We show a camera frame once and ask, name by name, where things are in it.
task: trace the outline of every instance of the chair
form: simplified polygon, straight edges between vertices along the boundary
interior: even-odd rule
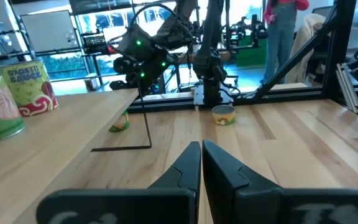
[[[331,12],[332,8],[333,8],[332,6],[319,7],[313,9],[312,13],[327,17],[329,12]],[[306,74],[316,83],[323,82],[324,74],[316,73],[315,71],[319,65],[321,64],[325,65],[328,56],[328,47],[329,47],[329,36],[327,35],[327,37],[322,41],[322,43],[320,43],[318,46],[314,48],[314,52],[309,59]]]

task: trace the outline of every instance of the jeans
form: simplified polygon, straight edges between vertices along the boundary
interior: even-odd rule
[[[268,27],[266,72],[264,82],[275,74],[275,63],[278,59],[278,67],[281,68],[289,59],[293,45],[293,33],[295,26],[287,24],[282,26],[271,25]]]

